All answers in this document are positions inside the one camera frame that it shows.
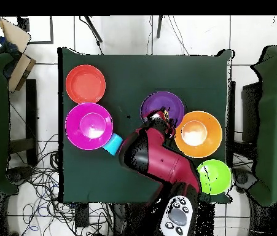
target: floor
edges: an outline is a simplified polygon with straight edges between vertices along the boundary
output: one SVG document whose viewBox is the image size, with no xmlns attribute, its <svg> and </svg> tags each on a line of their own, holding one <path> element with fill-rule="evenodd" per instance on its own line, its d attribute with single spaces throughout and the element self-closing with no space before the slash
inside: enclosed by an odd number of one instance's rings
<svg viewBox="0 0 277 236">
<path fill-rule="evenodd" d="M 258 62 L 262 50 L 267 45 L 277 44 L 277 16 L 175 16 L 175 22 L 183 36 L 184 46 L 189 54 L 216 55 L 222 49 L 232 49 L 235 56 L 232 60 L 232 80 L 236 81 L 235 139 L 241 140 L 242 131 L 242 86 L 257 82 L 258 78 L 251 65 Z M 177 36 L 173 16 L 164 16 L 161 37 L 157 39 L 158 16 L 154 16 L 153 51 L 150 34 L 150 15 L 140 16 L 110 16 L 92 17 L 100 36 L 103 38 L 104 54 L 137 54 L 137 55 L 179 55 L 183 48 Z M 6 17 L 16 22 L 15 17 Z M 50 42 L 53 33 L 53 44 L 29 45 L 25 54 L 34 58 L 37 63 L 29 75 L 29 79 L 37 80 L 38 102 L 38 140 L 41 148 L 47 143 L 45 152 L 57 150 L 58 136 L 58 69 L 57 47 L 69 47 L 80 53 L 100 54 L 95 38 L 86 24 L 79 17 L 52 17 L 53 28 L 50 28 L 49 17 L 29 17 L 31 21 L 32 41 Z M 23 87 L 19 92 L 10 94 L 10 102 L 17 110 L 11 108 L 12 140 L 25 137 L 25 125 L 20 116 L 25 119 L 25 92 Z M 13 155 L 10 167 L 22 165 L 20 158 Z M 47 168 L 47 163 L 39 167 Z M 233 201 L 227 205 L 216 205 L 214 236 L 247 236 L 249 229 L 249 202 L 246 194 L 239 194 L 235 189 L 229 192 Z M 36 191 L 26 183 L 20 187 L 18 195 L 9 202 L 10 229 L 23 233 L 28 225 L 31 208 L 24 206 L 34 204 L 37 200 Z M 93 210 L 100 208 L 98 203 L 92 203 Z M 92 214 L 97 219 L 98 212 Z M 36 214 L 24 236 L 74 236 L 65 223 L 53 220 L 48 213 Z"/>
</svg>

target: cardboard box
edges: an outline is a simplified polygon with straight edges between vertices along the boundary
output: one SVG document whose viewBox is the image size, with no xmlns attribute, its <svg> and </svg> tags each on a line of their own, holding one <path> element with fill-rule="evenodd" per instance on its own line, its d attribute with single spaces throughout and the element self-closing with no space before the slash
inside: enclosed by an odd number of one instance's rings
<svg viewBox="0 0 277 236">
<path fill-rule="evenodd" d="M 22 53 L 22 56 L 16 64 L 16 67 L 9 79 L 8 89 L 10 92 L 13 92 L 14 90 L 21 89 L 34 64 L 36 63 L 34 59 L 23 54 L 31 39 L 31 36 L 30 34 L 20 29 L 18 26 L 13 25 L 3 18 L 0 19 L 0 27 L 4 32 L 6 40 L 12 44 L 15 44 L 19 52 Z"/>
</svg>

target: gray button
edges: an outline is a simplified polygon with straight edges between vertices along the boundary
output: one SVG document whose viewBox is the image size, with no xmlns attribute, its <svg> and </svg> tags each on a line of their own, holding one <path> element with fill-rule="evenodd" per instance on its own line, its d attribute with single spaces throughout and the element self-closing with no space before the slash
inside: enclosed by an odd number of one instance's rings
<svg viewBox="0 0 277 236">
<path fill-rule="evenodd" d="M 173 208 L 168 216 L 175 224 L 179 226 L 186 225 L 186 214 L 183 211 Z"/>
<path fill-rule="evenodd" d="M 175 228 L 175 231 L 178 235 L 183 235 L 183 231 L 182 231 L 182 228 L 180 228 L 179 226 L 177 226 L 177 228 Z"/>
<path fill-rule="evenodd" d="M 186 206 L 183 207 L 182 210 L 184 211 L 184 213 L 189 213 L 189 209 Z"/>
<path fill-rule="evenodd" d="M 186 202 L 184 199 L 180 199 L 180 203 L 183 204 L 183 205 L 186 205 Z"/>
<path fill-rule="evenodd" d="M 168 228 L 168 229 L 170 229 L 170 230 L 174 228 L 172 222 L 167 222 L 167 223 L 165 224 L 165 227 Z"/>
<path fill-rule="evenodd" d="M 177 203 L 177 202 L 174 202 L 174 203 L 172 204 L 172 206 L 175 207 L 175 208 L 179 208 L 179 207 L 180 207 L 180 204 Z"/>
</svg>

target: green bowl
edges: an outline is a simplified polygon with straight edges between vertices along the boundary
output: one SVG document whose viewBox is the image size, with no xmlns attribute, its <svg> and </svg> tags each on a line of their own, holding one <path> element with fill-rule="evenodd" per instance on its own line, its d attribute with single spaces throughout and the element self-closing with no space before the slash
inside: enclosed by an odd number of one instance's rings
<svg viewBox="0 0 277 236">
<path fill-rule="evenodd" d="M 219 195 L 231 185 L 231 171 L 219 160 L 207 160 L 198 166 L 197 171 L 200 174 L 201 189 L 205 194 Z"/>
</svg>

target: black border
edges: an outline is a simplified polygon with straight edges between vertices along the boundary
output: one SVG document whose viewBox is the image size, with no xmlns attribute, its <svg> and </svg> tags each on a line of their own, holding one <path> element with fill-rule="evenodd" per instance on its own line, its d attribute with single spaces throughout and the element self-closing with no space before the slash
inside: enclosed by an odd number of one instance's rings
<svg viewBox="0 0 277 236">
<path fill-rule="evenodd" d="M 62 48 L 57 48 L 58 55 L 58 201 L 64 200 L 64 174 L 63 174 L 63 142 L 64 142 L 64 109 L 63 109 L 63 52 Z"/>
</svg>

